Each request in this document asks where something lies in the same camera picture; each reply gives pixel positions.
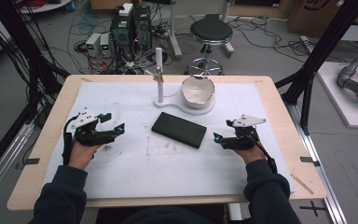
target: phone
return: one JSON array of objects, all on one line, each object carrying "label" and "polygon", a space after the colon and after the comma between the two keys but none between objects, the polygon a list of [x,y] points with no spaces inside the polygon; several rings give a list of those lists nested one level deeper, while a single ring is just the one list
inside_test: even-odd
[{"label": "phone", "polygon": [[206,133],[206,127],[161,112],[152,127],[152,132],[159,133],[188,146],[200,148]]}]

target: cardboard box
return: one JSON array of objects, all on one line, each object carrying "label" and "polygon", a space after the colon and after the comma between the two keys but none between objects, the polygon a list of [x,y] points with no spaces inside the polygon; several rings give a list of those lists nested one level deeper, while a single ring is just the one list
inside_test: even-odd
[{"label": "cardboard box", "polygon": [[287,21],[288,31],[321,37],[338,11],[337,1],[296,1]]},{"label": "cardboard box", "polygon": [[287,18],[293,7],[293,0],[281,0],[279,7],[259,7],[237,5],[233,1],[229,9],[230,16]]},{"label": "cardboard box", "polygon": [[122,7],[124,3],[132,3],[131,0],[90,0],[92,9],[114,9]]}]

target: vertical white pole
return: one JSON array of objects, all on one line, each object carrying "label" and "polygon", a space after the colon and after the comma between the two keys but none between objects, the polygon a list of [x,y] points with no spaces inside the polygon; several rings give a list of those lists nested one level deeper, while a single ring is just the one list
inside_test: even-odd
[{"label": "vertical white pole", "polygon": [[[160,75],[162,76],[162,48],[156,48],[156,69],[160,71]],[[158,80],[158,102],[162,103],[164,101],[164,90],[162,87],[162,77]]]},{"label": "vertical white pole", "polygon": [[223,12],[222,12],[222,21],[223,22],[227,22],[227,16],[228,16],[228,11],[229,11],[230,5],[231,5],[231,0],[226,0],[225,5],[223,7]]}]

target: ceramic bowl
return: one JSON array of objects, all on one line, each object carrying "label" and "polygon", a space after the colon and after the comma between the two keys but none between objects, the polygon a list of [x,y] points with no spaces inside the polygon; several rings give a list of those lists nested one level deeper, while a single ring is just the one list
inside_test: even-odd
[{"label": "ceramic bowl", "polygon": [[182,83],[185,104],[201,109],[209,105],[214,95],[214,84],[207,77],[188,77]]}]

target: gray floor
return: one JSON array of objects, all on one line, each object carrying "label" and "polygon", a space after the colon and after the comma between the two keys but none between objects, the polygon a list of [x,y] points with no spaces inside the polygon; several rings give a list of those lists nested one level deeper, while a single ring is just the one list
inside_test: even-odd
[{"label": "gray floor", "polygon": [[[87,1],[77,6],[77,11],[69,13],[64,9],[58,9],[37,15],[40,27],[56,59],[71,73],[79,74],[75,64],[69,55],[63,50],[69,50],[79,60],[82,67],[87,67],[86,58],[73,51],[73,45],[78,40],[87,39],[86,35],[69,35],[69,28],[74,25],[73,33],[79,31],[79,23],[90,22],[108,27],[110,15],[108,13],[95,14],[90,11]],[[192,19],[183,17],[177,19],[177,27],[181,27]],[[178,33],[188,33],[190,23],[184,26]],[[101,32],[105,28],[95,27],[95,32]],[[267,29],[282,37],[282,45],[288,41],[299,40],[298,35],[288,34],[285,21],[268,21]],[[254,44],[272,46],[274,39],[262,31],[248,31],[246,35]],[[179,44],[184,53],[180,61],[164,67],[165,74],[183,74],[188,63],[199,58],[200,44],[188,36],[179,36]],[[273,49],[259,48],[249,44],[243,34],[238,31],[231,41],[236,52],[227,58],[221,49],[213,50],[213,57],[226,69],[226,75],[247,76],[270,76],[278,81],[297,71],[302,65],[292,58],[283,56]],[[305,61],[307,56],[296,56],[290,49],[279,49],[279,51],[290,54]],[[350,61],[358,55],[358,48],[347,42],[339,44],[332,57],[342,58]],[[25,106],[25,84],[16,74],[13,65],[4,53],[0,53],[0,139],[5,134],[14,119],[20,114]],[[37,137],[40,130],[36,129],[33,139]],[[320,81],[315,78],[314,91],[310,109],[310,136],[317,148],[321,162],[329,177],[331,185],[337,195],[348,223],[358,223],[358,129],[347,128],[328,97]],[[25,149],[28,148],[33,139],[27,143],[20,156],[14,162],[4,180],[0,184],[0,223],[25,223],[32,217],[32,211],[13,212],[6,207],[7,199],[13,190],[21,169],[15,169],[15,165],[21,162]],[[315,201],[315,206],[324,207],[322,201]],[[312,210],[300,209],[300,206],[310,207],[310,201],[292,202],[297,214],[303,223],[330,223],[325,211],[320,210],[317,216]],[[87,209],[82,223],[93,223],[96,217],[96,209]]]}]

